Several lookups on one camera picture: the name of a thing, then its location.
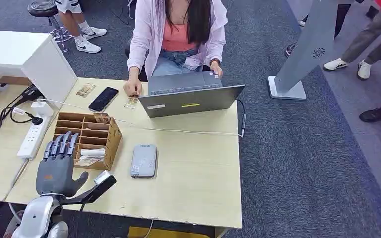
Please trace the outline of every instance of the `white sneaker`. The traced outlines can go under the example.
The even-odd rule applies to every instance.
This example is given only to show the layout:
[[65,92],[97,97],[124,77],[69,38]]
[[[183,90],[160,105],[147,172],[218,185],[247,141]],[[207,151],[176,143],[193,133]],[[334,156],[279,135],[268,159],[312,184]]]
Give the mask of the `white sneaker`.
[[364,62],[364,60],[359,63],[359,71],[357,71],[357,76],[360,80],[364,81],[370,78],[371,67],[372,65]]
[[97,53],[101,50],[100,46],[97,46],[87,40],[82,41],[81,43],[76,43],[76,48],[79,51],[84,51],[88,53]]
[[93,30],[93,34],[85,34],[84,32],[82,33],[82,35],[84,36],[85,39],[87,40],[90,40],[90,39],[93,39],[93,38],[96,38],[96,37],[99,37],[99,36],[104,36],[106,33],[107,33],[107,30],[106,29],[99,29],[99,28],[95,28],[95,27],[90,27],[91,30]]
[[348,66],[347,62],[342,61],[341,58],[337,58],[334,61],[326,63],[323,66],[323,70],[325,70],[325,71],[334,71],[334,70],[337,70],[339,68],[344,68],[344,67],[347,67],[347,66]]

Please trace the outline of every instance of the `long black hair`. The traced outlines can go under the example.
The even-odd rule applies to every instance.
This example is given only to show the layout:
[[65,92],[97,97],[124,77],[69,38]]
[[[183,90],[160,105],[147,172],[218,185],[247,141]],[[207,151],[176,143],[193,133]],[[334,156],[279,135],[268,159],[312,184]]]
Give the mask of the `long black hair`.
[[[173,27],[170,17],[170,0],[157,0],[158,6],[161,1],[164,1],[167,22],[170,27]],[[211,0],[188,0],[188,2],[189,6],[186,10],[188,43],[204,44],[208,41],[211,30]]]

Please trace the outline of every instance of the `wooden desk organizer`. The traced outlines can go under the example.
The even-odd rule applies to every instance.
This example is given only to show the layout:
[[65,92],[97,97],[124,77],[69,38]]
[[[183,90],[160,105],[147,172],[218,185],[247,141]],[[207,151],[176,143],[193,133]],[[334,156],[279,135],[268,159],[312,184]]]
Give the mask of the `wooden desk organizer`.
[[112,167],[122,134],[113,117],[107,117],[106,121],[102,122],[97,120],[99,118],[93,114],[59,113],[58,115],[53,140],[68,131],[72,131],[73,134],[79,133],[73,154],[74,164],[81,157],[81,149],[106,149],[103,161],[97,161],[89,166],[75,165],[75,167],[96,170],[110,170]]

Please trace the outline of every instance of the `gray laptop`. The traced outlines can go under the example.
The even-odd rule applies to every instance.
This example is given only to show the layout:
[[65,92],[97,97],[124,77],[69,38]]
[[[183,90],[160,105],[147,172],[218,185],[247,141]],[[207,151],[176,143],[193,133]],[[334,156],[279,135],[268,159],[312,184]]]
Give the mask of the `gray laptop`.
[[151,118],[211,111],[229,108],[244,87],[222,87],[212,72],[152,77],[139,101]]
[[213,72],[185,73],[152,77],[148,81],[148,94],[159,95],[190,90],[219,88],[221,80]]

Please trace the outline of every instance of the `power strip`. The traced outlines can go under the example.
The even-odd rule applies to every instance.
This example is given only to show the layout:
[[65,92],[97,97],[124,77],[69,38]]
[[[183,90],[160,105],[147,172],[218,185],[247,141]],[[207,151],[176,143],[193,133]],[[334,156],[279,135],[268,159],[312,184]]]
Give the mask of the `power strip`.
[[43,122],[40,125],[31,123],[30,129],[22,142],[17,156],[22,159],[32,160],[37,155],[40,144],[50,123],[50,117],[40,116]]

